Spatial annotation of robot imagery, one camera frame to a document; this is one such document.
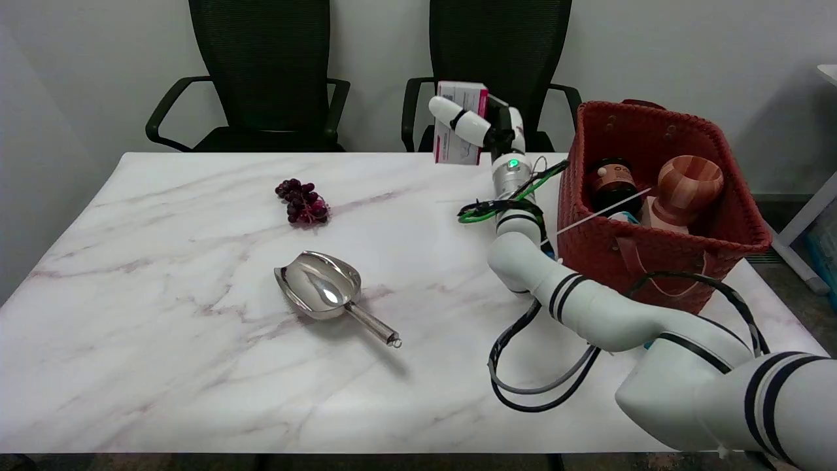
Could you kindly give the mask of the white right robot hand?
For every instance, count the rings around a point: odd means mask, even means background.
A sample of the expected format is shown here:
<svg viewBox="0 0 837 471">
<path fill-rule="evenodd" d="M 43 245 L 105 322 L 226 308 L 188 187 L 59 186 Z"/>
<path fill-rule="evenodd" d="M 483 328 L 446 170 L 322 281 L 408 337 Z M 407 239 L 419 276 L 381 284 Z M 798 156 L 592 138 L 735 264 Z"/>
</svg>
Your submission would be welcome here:
<svg viewBox="0 0 837 471">
<path fill-rule="evenodd" d="M 437 120 L 433 149 L 437 164 L 477 165 L 483 150 L 492 160 L 526 153 L 523 120 L 515 107 L 500 104 L 494 125 L 443 96 L 434 96 L 428 110 Z"/>
</svg>

